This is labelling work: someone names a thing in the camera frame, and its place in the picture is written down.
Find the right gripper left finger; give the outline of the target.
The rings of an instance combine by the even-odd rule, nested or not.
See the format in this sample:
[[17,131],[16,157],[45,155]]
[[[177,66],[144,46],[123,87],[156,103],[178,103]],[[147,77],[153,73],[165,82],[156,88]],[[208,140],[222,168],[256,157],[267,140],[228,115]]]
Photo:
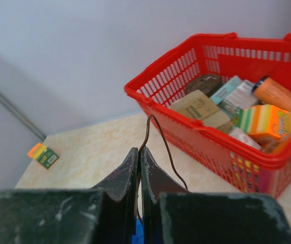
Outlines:
[[0,191],[0,243],[131,243],[138,149],[89,189]]

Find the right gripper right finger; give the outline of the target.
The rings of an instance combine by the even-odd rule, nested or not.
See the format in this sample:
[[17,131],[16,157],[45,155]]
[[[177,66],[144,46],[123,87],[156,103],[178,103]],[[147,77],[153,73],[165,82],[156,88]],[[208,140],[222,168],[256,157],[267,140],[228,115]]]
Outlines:
[[148,148],[140,154],[145,243],[291,243],[291,227],[265,194],[192,193]]

